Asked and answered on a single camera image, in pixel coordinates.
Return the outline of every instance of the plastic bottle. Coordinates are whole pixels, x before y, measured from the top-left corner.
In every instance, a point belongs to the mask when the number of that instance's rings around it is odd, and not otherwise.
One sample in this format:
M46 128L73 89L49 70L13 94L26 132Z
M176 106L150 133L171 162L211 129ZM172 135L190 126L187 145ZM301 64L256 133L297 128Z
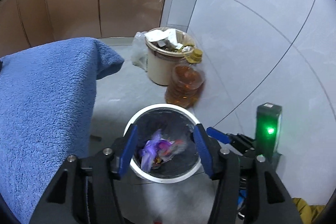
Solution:
M190 56L173 68L165 94L168 104L188 108L198 100L205 79L200 67L202 54L200 49L195 48Z

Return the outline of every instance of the blue gripper pad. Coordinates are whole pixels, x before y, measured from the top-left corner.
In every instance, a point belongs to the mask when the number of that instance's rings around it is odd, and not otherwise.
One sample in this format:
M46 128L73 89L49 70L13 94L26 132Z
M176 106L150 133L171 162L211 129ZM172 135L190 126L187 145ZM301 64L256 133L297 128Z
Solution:
M131 124L123 138L126 140L126 143L120 155L120 167L118 170L120 177L123 177L126 174L129 163L133 157L138 141L138 126Z
M220 141L221 143L228 144L231 143L231 138L225 134L222 133L221 131L218 131L217 129L214 129L213 127L208 127L207 128L207 134L215 138L216 140Z
M218 152L221 149L219 143L209 138L201 124L197 124L194 127L194 141L204 172L211 179L217 179L217 175L222 172L222 164L219 162L218 156Z

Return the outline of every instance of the green light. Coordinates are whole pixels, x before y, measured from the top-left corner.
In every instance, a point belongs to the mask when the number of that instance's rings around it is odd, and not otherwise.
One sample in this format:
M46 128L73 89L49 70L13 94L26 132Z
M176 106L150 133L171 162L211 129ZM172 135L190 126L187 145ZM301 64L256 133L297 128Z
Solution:
M268 132L268 134L273 134L274 133L274 128L268 127L267 132Z

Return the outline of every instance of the trash bin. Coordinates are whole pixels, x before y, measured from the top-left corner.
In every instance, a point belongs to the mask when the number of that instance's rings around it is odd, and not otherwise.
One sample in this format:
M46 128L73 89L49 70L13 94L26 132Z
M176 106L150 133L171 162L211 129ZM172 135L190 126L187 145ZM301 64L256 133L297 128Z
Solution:
M194 126L199 121L186 109L170 104L145 107L130 119L124 135L132 123L138 126L138 142L130 167L137 176L157 183L175 183L189 178L201 167L201 160L193 141ZM187 147L172 160L147 173L140 168L139 150L158 129L162 130L164 139L174 141L183 138L187 142Z
M160 27L152 30L165 31L171 28ZM186 44L192 42L193 38L185 32L176 30L177 41ZM169 52L159 47L154 46L146 39L148 47L148 60L147 60L147 75L154 83L159 85L168 85L170 80L171 71L173 67L184 58L185 55L190 55L193 48L188 52Z

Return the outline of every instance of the bottle cap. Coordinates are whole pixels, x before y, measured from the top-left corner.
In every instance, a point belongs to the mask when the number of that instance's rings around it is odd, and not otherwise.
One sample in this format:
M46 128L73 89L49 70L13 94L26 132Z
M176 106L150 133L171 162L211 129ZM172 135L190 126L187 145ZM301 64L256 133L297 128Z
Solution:
M203 52L200 49L195 48L189 56L185 57L185 59L191 64L201 63L202 62L202 55L203 55Z

